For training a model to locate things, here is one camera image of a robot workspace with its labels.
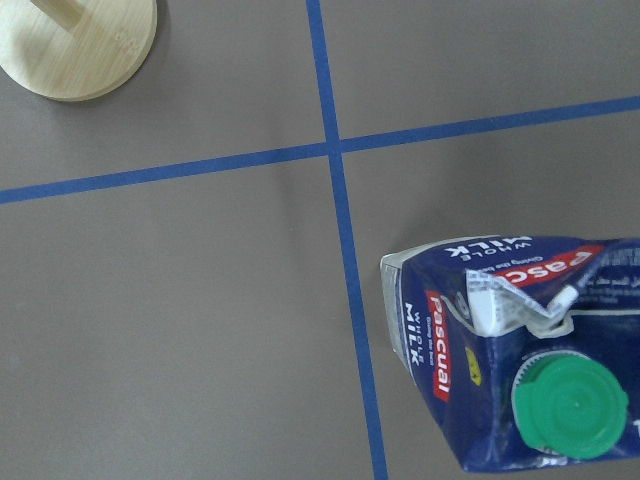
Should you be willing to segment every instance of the gray table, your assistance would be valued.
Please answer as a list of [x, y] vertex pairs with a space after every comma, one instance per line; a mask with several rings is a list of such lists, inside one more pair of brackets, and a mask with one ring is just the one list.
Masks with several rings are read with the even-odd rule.
[[0, 75], [3, 480], [467, 478], [380, 257], [640, 235], [637, 2], [308, 4], [161, 0], [87, 103]]

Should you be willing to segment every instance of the wooden disc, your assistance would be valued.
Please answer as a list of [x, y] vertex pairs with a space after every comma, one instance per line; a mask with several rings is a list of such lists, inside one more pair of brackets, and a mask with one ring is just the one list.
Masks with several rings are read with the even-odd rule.
[[68, 31], [26, 0], [0, 0], [0, 66], [29, 90], [62, 101], [108, 93], [140, 68], [156, 32], [156, 0], [81, 0]]

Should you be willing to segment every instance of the red label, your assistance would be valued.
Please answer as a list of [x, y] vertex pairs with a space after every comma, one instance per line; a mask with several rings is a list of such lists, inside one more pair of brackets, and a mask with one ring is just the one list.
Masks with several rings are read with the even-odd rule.
[[602, 250], [604, 250], [602, 245], [584, 245], [576, 250], [556, 255], [549, 260], [504, 270], [496, 273], [496, 276], [506, 278], [509, 283], [518, 287], [548, 282], [588, 263]]
[[451, 390], [451, 354], [447, 334], [446, 310], [440, 294], [427, 291], [433, 332], [433, 394], [443, 402], [449, 401]]

